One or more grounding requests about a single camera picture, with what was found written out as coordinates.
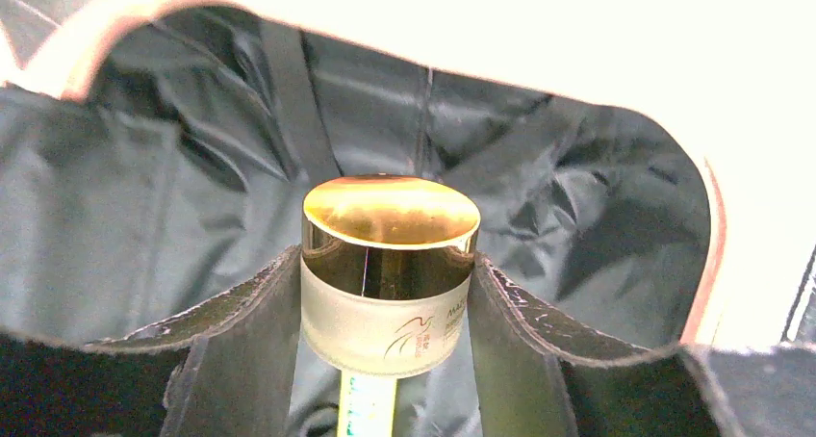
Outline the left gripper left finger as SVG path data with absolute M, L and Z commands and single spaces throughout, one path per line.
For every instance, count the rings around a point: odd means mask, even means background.
M 300 250 L 125 338 L 3 330 L 5 436 L 281 436 L 300 330 Z

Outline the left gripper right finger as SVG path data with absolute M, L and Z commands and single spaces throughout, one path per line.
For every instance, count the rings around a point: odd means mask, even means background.
M 811 436 L 815 348 L 644 349 L 511 281 L 483 254 L 468 302 L 488 436 Z

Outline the green yellow bottle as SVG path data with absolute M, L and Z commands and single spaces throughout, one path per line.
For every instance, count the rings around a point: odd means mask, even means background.
M 341 372 L 338 437 L 391 437 L 397 380 Z

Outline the gold lid glass jar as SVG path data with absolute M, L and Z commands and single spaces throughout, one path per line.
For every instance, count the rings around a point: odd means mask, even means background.
M 445 361 L 460 337 L 481 216 L 418 177 L 324 182 L 302 203 L 304 337 L 352 373 L 402 378 Z

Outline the pink hard-shell suitcase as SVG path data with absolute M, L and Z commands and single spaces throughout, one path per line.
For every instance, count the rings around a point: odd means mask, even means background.
M 428 179 L 475 261 L 644 349 L 815 348 L 815 0 L 92 0 L 1 85 L 1 333 L 118 340 Z M 394 436 L 488 436 L 468 302 Z M 301 320 L 281 436 L 337 434 Z

